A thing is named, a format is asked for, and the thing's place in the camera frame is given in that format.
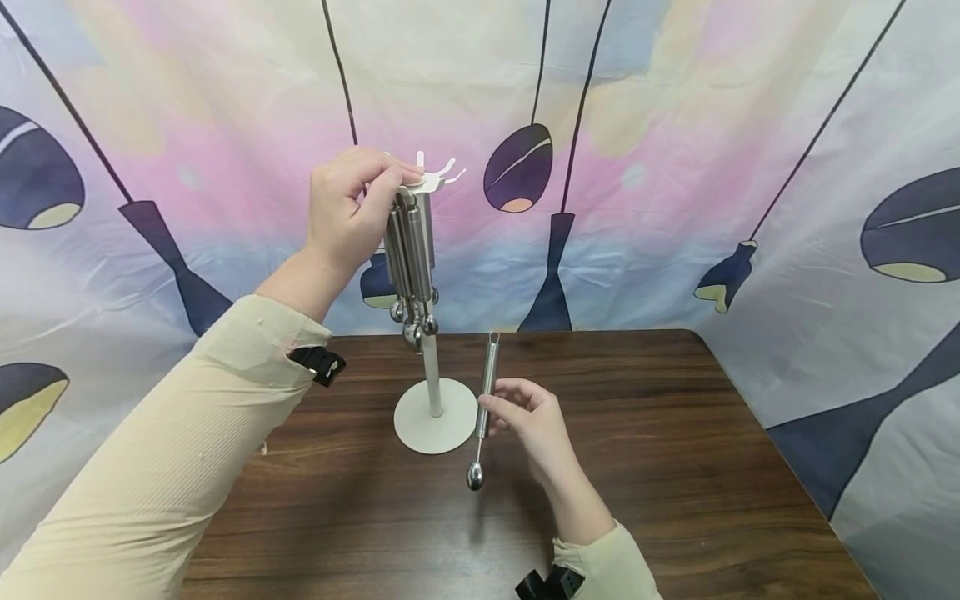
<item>black strap buckle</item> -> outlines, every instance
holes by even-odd
[[[337,375],[347,368],[347,361],[343,356],[323,346],[295,348],[289,356],[290,360],[312,371],[313,380],[325,388],[330,387]]]
[[[546,581],[536,570],[530,571],[516,587],[516,595],[520,600],[570,600],[584,581],[580,573],[554,564]]]

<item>right hand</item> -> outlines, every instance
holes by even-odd
[[[534,478],[548,492],[582,473],[556,396],[526,379],[498,379],[493,392],[495,396],[479,398],[492,414],[490,435],[513,429],[527,451]]]

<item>melon baller scoop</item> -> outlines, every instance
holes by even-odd
[[[493,383],[496,381],[496,357],[500,351],[500,334],[490,332],[487,340],[487,361],[483,369],[483,383],[480,394],[492,394]],[[483,449],[483,440],[490,433],[490,412],[481,406],[477,411],[477,423],[473,435],[477,439],[477,457],[467,469],[467,486],[474,492],[483,487],[483,467],[480,466],[480,451]]]

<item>pastel backdrop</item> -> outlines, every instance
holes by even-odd
[[[467,168],[444,331],[698,331],[880,593],[952,597],[960,7],[436,6],[0,3],[0,568],[359,143]],[[397,334],[378,264],[335,332]]]

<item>dark wood tabletop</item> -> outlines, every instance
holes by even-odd
[[[485,334],[442,335],[441,374],[477,391]],[[580,461],[666,600],[876,598],[703,342],[683,330],[504,334],[500,376],[561,400]],[[423,379],[400,336],[339,338],[194,555],[183,598],[508,600],[548,572],[554,525],[516,437],[423,456],[397,439]]]

